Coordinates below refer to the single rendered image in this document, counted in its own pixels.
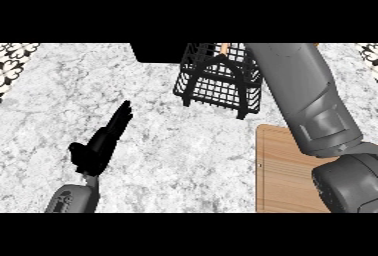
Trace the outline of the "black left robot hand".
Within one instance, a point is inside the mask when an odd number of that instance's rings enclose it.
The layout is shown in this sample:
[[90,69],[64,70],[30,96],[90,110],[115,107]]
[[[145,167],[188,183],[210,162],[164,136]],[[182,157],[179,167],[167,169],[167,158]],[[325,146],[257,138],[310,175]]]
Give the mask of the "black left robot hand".
[[102,127],[86,145],[78,142],[70,144],[71,162],[77,166],[77,172],[98,176],[106,169],[120,137],[133,118],[130,101],[126,100],[118,107],[111,120]]

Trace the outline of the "wooden cutting board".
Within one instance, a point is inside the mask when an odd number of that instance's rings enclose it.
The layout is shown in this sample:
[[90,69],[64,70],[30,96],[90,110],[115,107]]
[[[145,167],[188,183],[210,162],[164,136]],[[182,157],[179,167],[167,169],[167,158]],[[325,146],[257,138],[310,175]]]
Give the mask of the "wooden cutting board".
[[256,129],[256,211],[328,213],[312,181],[315,167],[337,160],[300,152],[290,129],[262,124]]

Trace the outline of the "black appliance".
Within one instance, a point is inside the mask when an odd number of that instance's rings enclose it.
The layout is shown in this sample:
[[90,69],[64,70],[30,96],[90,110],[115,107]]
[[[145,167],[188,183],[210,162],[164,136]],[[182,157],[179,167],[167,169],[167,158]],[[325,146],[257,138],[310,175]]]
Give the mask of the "black appliance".
[[142,63],[170,63],[179,64],[185,54],[186,42],[163,43],[130,43],[135,56]]

